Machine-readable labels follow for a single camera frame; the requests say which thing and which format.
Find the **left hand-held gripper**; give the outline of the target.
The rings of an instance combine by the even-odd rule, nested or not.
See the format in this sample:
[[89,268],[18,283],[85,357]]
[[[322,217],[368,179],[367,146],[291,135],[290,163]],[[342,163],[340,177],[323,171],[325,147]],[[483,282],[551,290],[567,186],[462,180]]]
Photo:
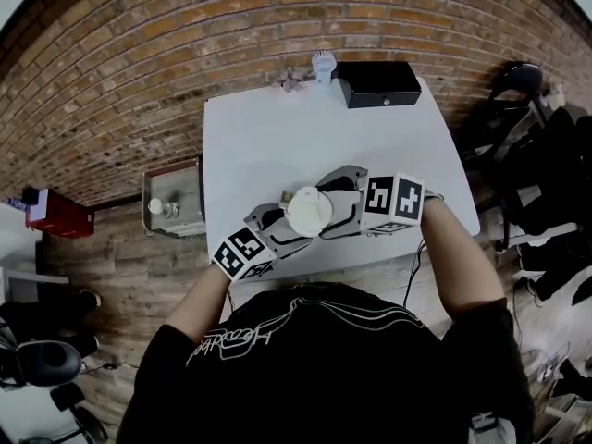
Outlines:
[[210,260],[229,279],[258,279],[271,271],[279,259],[307,248],[317,240],[290,228],[278,203],[260,204],[227,236],[210,242]]

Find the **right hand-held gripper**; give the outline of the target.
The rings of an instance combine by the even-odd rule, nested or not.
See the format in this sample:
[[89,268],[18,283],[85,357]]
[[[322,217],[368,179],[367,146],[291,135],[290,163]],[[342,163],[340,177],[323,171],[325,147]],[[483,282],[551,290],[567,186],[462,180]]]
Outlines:
[[323,240],[359,235],[391,235],[420,224],[425,182],[410,175],[367,176],[360,166],[342,166],[317,182],[321,192],[361,191],[361,202],[353,203],[320,232]]

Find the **white lidded paper cup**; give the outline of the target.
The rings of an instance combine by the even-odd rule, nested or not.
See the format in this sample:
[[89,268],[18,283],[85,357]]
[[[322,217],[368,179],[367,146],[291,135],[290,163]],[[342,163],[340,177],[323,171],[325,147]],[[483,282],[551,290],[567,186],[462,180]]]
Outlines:
[[302,187],[296,192],[283,191],[279,206],[290,228],[305,238],[318,237],[329,225],[334,213],[329,198],[312,186]]

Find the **person's right forearm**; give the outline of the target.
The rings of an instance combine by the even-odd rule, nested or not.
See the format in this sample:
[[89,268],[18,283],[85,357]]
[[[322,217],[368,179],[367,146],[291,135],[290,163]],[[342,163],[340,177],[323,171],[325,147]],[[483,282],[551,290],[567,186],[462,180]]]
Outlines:
[[440,301],[452,319],[504,298],[493,264],[441,198],[424,201],[421,231]]

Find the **person's left forearm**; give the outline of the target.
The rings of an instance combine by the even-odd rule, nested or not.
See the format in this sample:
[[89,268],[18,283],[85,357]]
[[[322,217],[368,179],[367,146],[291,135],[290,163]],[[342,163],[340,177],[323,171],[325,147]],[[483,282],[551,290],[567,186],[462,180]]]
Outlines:
[[175,307],[166,324],[199,344],[219,324],[230,280],[215,263],[197,278],[191,290]]

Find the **clear plastic bottle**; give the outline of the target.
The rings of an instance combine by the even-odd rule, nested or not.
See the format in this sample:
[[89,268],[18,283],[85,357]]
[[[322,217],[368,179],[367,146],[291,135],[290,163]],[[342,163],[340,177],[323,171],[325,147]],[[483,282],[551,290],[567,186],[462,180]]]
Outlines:
[[147,204],[152,216],[160,216],[164,219],[176,218],[179,215],[179,205],[174,202],[152,198]]

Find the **black rectangular box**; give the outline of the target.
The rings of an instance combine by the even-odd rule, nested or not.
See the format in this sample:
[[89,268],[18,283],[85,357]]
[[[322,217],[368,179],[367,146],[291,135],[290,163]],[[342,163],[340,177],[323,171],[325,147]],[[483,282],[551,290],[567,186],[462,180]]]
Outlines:
[[347,61],[337,79],[348,108],[414,105],[422,89],[404,61]]

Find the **pink flower ornament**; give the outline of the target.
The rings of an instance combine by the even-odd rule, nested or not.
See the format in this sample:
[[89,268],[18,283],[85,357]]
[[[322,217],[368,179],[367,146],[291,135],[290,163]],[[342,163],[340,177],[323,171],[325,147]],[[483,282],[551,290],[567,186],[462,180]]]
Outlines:
[[275,85],[286,93],[297,92],[302,88],[304,79],[304,72],[285,68],[279,72]]

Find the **small white fan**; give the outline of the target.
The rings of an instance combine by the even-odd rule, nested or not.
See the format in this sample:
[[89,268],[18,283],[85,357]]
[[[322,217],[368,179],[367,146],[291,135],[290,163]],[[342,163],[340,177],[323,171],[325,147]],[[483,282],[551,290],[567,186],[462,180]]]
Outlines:
[[329,87],[332,73],[337,67],[336,58],[326,50],[319,50],[312,55],[311,64],[315,82],[320,86]]

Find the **person's black t-shirt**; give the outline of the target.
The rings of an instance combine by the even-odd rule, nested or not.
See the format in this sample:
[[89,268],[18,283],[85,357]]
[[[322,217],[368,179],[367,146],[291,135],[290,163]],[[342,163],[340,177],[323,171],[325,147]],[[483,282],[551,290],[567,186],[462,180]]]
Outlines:
[[505,300],[436,336],[343,284],[259,293],[194,342],[158,329],[117,444],[532,444],[533,402]]

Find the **red box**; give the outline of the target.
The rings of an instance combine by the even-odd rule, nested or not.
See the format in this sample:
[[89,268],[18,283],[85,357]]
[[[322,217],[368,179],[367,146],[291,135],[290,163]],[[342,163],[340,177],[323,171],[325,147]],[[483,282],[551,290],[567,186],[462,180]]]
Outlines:
[[94,212],[52,189],[42,189],[39,202],[27,205],[28,228],[62,238],[77,239],[94,233]]

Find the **white cabinet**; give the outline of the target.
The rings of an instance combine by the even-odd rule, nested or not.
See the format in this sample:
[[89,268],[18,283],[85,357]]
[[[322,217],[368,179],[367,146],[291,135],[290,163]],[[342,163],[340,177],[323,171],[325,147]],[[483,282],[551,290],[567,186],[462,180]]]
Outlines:
[[37,273],[42,233],[25,226],[25,213],[0,203],[0,304],[38,300],[39,284],[67,285],[67,277]]

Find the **black frame chair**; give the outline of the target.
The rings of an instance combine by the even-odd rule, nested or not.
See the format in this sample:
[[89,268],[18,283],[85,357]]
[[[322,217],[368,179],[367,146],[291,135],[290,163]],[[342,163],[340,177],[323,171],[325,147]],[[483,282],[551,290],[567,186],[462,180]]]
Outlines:
[[494,77],[485,102],[476,106],[458,130],[456,147],[467,171],[493,159],[511,132],[532,117],[540,128],[549,123],[541,103],[543,73],[538,65],[510,62]]

